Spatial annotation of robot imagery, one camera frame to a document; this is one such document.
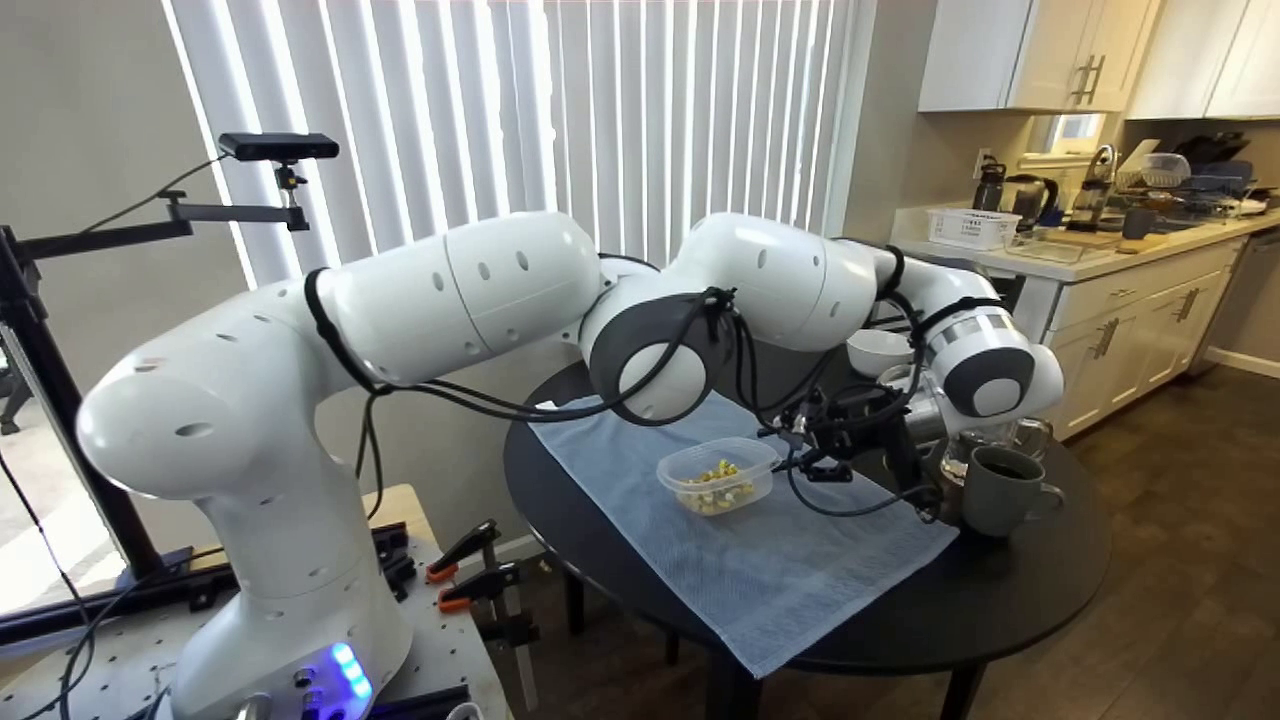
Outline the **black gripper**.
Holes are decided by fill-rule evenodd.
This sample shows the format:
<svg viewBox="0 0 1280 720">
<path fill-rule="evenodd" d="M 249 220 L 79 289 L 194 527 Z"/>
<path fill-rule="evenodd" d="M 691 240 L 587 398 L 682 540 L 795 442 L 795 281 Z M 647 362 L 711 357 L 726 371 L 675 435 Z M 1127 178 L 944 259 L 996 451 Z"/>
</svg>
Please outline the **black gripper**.
<svg viewBox="0 0 1280 720">
<path fill-rule="evenodd" d="M 920 447 L 896 396 L 809 396 L 784 413 L 790 472 L 814 484 L 840 484 L 858 466 L 896 494 L 930 494 Z"/>
</svg>

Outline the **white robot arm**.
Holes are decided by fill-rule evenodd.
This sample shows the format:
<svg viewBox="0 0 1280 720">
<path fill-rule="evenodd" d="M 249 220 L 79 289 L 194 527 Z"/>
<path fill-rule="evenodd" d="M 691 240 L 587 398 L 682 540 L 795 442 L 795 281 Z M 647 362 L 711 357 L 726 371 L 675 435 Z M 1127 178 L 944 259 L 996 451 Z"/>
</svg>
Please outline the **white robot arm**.
<svg viewBox="0 0 1280 720">
<path fill-rule="evenodd" d="M 421 386 L 566 332 L 609 413 L 689 414 L 711 332 L 837 350 L 884 301 L 915 315 L 915 369 L 954 426 L 1051 406 L 1066 369 L 963 269 L 711 213 L 660 269 L 605 259 L 566 213 L 477 220 L 404 247 L 233 297 L 134 349 L 79 404 L 88 465 L 135 494 L 198 502 L 235 595 L 183 645 L 173 720 L 367 710 L 412 652 L 358 476 L 318 404 L 365 384 Z"/>
</svg>

